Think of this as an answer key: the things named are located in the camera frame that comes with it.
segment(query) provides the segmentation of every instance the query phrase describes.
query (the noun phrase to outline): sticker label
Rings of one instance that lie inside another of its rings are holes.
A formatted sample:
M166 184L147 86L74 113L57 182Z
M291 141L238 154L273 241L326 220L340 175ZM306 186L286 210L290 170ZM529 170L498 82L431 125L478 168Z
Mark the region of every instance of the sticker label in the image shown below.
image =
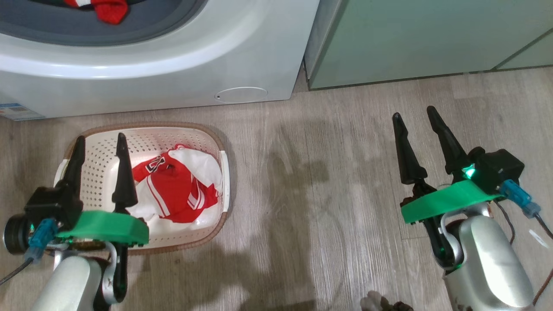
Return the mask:
M536 233L534 230L530 229L528 232L536 239L536 241L544 246L545 248L549 248L549 245Z
M43 115L29 110L18 103L0 103L0 116L14 121L44 119Z

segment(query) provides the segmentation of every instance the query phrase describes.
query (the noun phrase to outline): washing machine door opening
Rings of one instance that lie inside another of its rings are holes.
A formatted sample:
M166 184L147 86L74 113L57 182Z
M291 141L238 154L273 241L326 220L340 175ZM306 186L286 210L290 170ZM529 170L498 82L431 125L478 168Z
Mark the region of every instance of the washing machine door opening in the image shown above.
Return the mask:
M93 9L31 0L0 0L0 33L42 43L113 46L169 33L193 19L207 0L129 0L119 25L100 21Z

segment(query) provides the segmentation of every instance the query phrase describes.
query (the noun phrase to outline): green light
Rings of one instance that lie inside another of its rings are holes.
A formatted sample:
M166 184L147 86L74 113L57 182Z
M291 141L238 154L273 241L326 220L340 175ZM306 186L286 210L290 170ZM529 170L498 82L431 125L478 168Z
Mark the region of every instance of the green light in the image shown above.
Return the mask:
M470 169L467 169L467 171L465 172L465 175L470 179L475 172L476 172L475 169L470 168Z

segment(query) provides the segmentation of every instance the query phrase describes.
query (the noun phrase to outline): red fabric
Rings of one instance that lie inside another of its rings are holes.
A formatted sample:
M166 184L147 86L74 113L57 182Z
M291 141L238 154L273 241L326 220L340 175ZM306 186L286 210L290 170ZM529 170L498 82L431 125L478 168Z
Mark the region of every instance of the red fabric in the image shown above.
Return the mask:
M185 146L177 144L172 150L179 148ZM138 182L147 178L148 188L161 210L160 218L193 222L203 209L217 203L215 186L198 182L186 166L169 155L169 151L138 164L133 168L133 176Z
M64 0L71 7L78 8L75 0ZM127 0L91 0L98 19L108 24L119 24L128 11Z

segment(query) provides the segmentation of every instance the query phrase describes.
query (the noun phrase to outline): cabinet door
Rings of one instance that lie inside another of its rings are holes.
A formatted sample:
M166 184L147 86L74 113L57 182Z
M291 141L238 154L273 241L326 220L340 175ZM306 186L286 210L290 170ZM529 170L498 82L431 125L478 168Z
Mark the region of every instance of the cabinet door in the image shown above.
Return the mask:
M553 33L548 34L498 69L553 65Z
M489 70L553 27L552 0L348 0L312 88Z

